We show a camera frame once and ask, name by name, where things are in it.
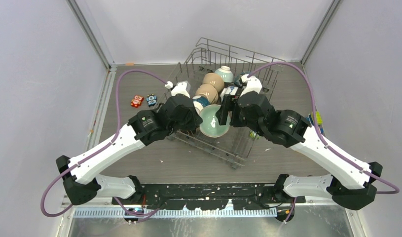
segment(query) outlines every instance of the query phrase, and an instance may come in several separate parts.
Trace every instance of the bowl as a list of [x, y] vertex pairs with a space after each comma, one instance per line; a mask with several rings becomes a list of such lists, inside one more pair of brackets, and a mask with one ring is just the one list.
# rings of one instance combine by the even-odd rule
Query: bowl
[[221, 137], [230, 129], [230, 116], [227, 115], [227, 124], [219, 125], [218, 118], [215, 116], [220, 105], [208, 105], [199, 113], [203, 122], [199, 126], [199, 130], [207, 137]]
[[222, 77], [216, 73], [207, 73], [202, 80], [202, 84], [212, 85], [218, 93], [224, 89], [224, 81]]
[[218, 68], [217, 70], [215, 70], [214, 72], [215, 74], [218, 74], [222, 80], [224, 82], [230, 82], [233, 83], [233, 78], [234, 75], [233, 73], [230, 71], [230, 67], [228, 66], [221, 66], [220, 68]]
[[210, 84], [202, 84], [195, 92], [195, 95], [203, 95], [208, 99], [210, 104], [215, 104], [218, 101], [218, 92]]

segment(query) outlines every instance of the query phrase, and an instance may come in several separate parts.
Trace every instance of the light blue bowl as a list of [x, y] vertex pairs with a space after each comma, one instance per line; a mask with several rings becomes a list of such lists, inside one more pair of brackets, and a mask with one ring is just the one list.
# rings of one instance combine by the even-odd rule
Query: light blue bowl
[[215, 70], [214, 73], [220, 75], [220, 77], [222, 78], [222, 80], [223, 80], [224, 82], [231, 82], [231, 83], [233, 83], [234, 75], [233, 75], [233, 73], [231, 72], [230, 67], [221, 66], [220, 68], [218, 68], [217, 70]]
[[227, 124], [219, 125], [218, 118], [215, 116], [220, 105], [208, 105], [199, 113], [203, 122], [199, 126], [199, 130], [207, 137], [221, 137], [230, 129], [230, 116], [227, 115]]

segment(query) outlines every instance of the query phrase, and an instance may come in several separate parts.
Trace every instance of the beige bowl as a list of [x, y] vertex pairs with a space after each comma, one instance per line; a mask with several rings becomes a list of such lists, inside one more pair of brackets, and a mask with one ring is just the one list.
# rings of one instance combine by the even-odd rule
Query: beige bowl
[[222, 80], [222, 77], [216, 73], [206, 74], [204, 76], [202, 84], [212, 85], [218, 93], [220, 93], [224, 89], [224, 81]]
[[218, 101], [218, 92], [211, 84], [202, 84], [195, 92], [195, 95], [205, 96], [211, 104]]

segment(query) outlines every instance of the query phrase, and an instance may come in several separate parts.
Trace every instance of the yellow object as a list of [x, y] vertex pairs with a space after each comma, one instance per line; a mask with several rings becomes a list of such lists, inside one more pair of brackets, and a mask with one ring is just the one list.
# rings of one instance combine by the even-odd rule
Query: yellow object
[[317, 111], [316, 116], [317, 116], [317, 124], [322, 125], [323, 124], [323, 119], [320, 116], [320, 112]]

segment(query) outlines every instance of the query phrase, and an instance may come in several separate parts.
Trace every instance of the blue toy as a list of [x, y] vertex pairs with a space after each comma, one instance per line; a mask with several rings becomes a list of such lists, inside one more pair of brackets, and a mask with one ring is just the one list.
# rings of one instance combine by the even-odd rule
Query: blue toy
[[149, 107], [155, 106], [157, 104], [157, 96], [155, 96], [154, 94], [148, 95], [146, 100]]

